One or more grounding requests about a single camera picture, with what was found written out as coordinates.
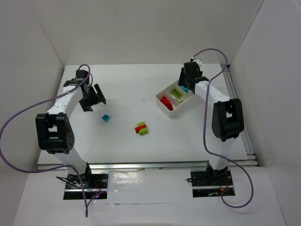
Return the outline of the long green lego brick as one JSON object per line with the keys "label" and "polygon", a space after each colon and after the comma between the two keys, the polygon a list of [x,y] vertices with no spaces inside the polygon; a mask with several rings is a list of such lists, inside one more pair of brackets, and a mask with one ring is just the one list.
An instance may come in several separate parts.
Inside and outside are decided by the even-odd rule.
{"label": "long green lego brick", "polygon": [[177,89],[173,89],[173,90],[171,91],[171,94],[172,94],[175,98],[177,98],[177,99],[181,99],[181,98],[182,98],[182,93],[179,92]]}

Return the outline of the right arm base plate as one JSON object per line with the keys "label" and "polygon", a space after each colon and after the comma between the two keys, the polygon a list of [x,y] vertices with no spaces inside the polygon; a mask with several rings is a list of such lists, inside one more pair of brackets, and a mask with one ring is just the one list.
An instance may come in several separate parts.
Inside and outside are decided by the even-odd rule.
{"label": "right arm base plate", "polygon": [[218,197],[222,192],[224,196],[235,196],[235,189],[231,172],[228,170],[224,176],[210,180],[204,171],[192,171],[190,178],[186,179],[192,186],[193,198]]}

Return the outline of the long teal lego brick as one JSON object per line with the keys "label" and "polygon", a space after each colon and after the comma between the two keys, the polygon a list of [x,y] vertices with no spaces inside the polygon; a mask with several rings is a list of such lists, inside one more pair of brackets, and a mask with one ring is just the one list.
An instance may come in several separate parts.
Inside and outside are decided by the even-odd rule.
{"label": "long teal lego brick", "polygon": [[181,89],[183,89],[186,93],[188,93],[189,92],[189,89],[188,88],[186,88],[186,87],[184,87],[184,86],[181,86]]}

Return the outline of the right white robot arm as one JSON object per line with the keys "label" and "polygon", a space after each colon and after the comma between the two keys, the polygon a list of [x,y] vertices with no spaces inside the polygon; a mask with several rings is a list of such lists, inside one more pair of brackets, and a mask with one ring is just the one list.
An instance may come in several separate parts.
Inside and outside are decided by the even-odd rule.
{"label": "right white robot arm", "polygon": [[216,184],[223,179],[228,171],[228,157],[230,156],[234,140],[244,130],[242,103],[238,98],[230,98],[209,83],[203,76],[200,65],[196,61],[183,64],[179,86],[183,86],[205,100],[205,114],[212,108],[211,128],[219,144],[211,152],[211,158],[206,167],[206,179]]}

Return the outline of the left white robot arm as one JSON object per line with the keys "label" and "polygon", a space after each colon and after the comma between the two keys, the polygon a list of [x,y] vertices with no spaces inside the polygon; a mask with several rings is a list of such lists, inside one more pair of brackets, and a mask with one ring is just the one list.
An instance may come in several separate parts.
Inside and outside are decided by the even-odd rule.
{"label": "left white robot arm", "polygon": [[89,84],[89,76],[89,71],[81,68],[76,70],[75,78],[64,83],[62,94],[54,105],[35,118],[40,149],[55,156],[64,165],[70,165],[69,176],[72,179],[81,179],[84,183],[91,182],[92,172],[89,164],[74,147],[75,135],[69,118],[77,104],[85,112],[91,112],[92,106],[99,103],[106,104],[99,85]]}

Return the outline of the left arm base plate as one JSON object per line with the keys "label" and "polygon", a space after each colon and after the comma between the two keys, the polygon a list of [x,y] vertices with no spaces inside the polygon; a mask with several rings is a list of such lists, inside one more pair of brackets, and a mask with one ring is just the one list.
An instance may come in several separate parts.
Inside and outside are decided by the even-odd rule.
{"label": "left arm base plate", "polygon": [[[83,180],[83,187],[86,199],[104,200],[107,199],[109,173],[93,174],[90,182]],[[82,188],[79,179],[71,177],[56,177],[65,184],[64,200],[83,200]]]}

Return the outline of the long red lego brick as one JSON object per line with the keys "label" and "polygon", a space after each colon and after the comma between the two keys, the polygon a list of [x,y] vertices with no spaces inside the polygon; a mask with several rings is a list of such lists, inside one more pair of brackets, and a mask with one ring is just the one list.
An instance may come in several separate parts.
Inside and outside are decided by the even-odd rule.
{"label": "long red lego brick", "polygon": [[173,110],[173,106],[166,96],[163,96],[160,101],[169,111]]}

